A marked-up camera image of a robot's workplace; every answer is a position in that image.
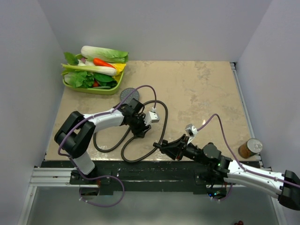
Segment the grey shower head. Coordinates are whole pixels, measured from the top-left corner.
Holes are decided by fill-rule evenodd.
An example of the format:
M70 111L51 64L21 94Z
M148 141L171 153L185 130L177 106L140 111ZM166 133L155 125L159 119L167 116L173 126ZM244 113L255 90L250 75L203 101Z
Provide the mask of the grey shower head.
M139 100L140 94L134 88L126 88L120 93L120 101L124 104L130 103L132 99Z

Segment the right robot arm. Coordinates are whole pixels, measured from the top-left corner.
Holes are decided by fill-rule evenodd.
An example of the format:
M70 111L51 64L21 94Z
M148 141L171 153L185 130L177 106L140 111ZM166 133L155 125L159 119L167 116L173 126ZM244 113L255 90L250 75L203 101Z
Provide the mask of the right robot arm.
M186 135L176 141L163 140L161 144L154 143L153 146L173 160L180 161L187 157L205 166L207 173L203 178L210 184L224 181L254 188L276 198L286 208L300 209L300 179L292 171L270 172L242 164L223 156L211 142L198 148L188 142Z

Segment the black T-shaped hose holder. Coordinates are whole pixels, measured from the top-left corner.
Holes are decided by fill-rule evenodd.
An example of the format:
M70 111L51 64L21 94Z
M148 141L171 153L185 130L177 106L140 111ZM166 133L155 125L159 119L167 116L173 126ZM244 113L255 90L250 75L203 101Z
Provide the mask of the black T-shaped hose holder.
M163 147L161 144L156 143L156 142L153 143L153 146L157 149L161 149Z

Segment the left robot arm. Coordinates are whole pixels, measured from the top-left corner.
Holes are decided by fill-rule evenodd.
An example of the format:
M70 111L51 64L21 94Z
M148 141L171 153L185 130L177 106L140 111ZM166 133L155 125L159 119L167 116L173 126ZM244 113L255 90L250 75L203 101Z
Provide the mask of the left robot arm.
M72 112L54 136L60 149L74 162L81 172L81 179L92 184L97 179L96 166L87 153L87 148L95 133L110 127L129 126L134 137L143 138L151 124L159 121L156 109L141 112L144 104L132 99L128 104L119 104L108 111L96 114Z

